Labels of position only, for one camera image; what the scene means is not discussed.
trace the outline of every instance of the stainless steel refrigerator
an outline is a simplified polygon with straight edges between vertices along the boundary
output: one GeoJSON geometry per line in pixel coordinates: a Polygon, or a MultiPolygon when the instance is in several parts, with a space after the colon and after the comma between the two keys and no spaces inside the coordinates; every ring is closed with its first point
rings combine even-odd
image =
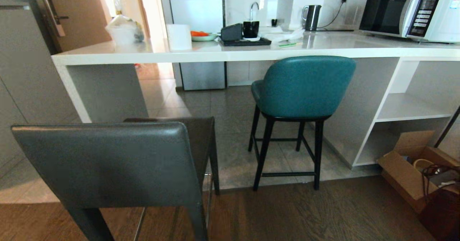
{"type": "MultiPolygon", "coordinates": [[[[223,0],[169,0],[174,24],[191,30],[217,33],[224,26],[223,0]]],[[[180,63],[184,90],[225,88],[224,62],[180,63]]]]}

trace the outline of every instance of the black tray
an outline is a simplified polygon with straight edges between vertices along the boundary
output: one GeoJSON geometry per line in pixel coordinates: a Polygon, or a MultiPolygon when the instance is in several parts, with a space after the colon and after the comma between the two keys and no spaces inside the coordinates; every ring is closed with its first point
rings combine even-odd
{"type": "Polygon", "coordinates": [[[271,41],[263,37],[261,37],[259,41],[255,41],[255,42],[245,41],[245,40],[223,41],[220,37],[219,37],[219,41],[224,46],[269,46],[271,45],[271,41]]]}

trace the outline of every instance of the green pen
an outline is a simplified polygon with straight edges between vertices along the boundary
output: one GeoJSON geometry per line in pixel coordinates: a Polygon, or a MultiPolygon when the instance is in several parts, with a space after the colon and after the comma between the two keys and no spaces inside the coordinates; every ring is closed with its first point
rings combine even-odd
{"type": "Polygon", "coordinates": [[[290,47],[290,46],[296,46],[298,43],[286,43],[284,45],[279,45],[279,48],[285,48],[285,47],[290,47]]]}

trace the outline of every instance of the open shelf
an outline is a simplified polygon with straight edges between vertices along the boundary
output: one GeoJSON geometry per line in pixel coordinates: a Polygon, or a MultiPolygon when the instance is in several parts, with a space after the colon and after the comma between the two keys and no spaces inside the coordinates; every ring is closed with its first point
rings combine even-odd
{"type": "Polygon", "coordinates": [[[425,102],[405,93],[389,94],[376,122],[417,120],[450,117],[452,113],[444,107],[425,102]]]}
{"type": "Polygon", "coordinates": [[[377,159],[393,150],[399,136],[389,130],[372,131],[355,166],[376,164],[377,159]]]}

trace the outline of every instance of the microwave control panel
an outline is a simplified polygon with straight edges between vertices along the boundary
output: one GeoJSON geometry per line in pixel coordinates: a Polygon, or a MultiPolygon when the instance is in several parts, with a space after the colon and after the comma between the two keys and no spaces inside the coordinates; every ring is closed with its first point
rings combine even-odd
{"type": "Polygon", "coordinates": [[[439,0],[420,0],[408,35],[424,37],[439,0]]]}

